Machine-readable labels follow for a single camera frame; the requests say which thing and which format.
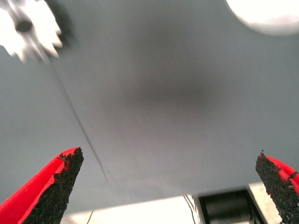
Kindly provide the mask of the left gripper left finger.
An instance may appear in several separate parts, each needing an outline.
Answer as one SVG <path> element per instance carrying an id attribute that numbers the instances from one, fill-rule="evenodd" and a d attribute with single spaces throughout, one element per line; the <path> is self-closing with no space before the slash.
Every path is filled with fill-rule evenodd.
<path id="1" fill-rule="evenodd" d="M 58 224 L 84 157 L 80 147 L 63 151 L 0 206 L 2 224 Z"/>

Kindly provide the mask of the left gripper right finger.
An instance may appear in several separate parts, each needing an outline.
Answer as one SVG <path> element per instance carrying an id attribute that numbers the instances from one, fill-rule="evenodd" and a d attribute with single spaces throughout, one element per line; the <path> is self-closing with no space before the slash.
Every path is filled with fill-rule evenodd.
<path id="1" fill-rule="evenodd" d="M 299 222 L 299 172 L 286 163 L 264 154 L 256 160 L 256 172 L 274 202 L 282 224 Z"/>

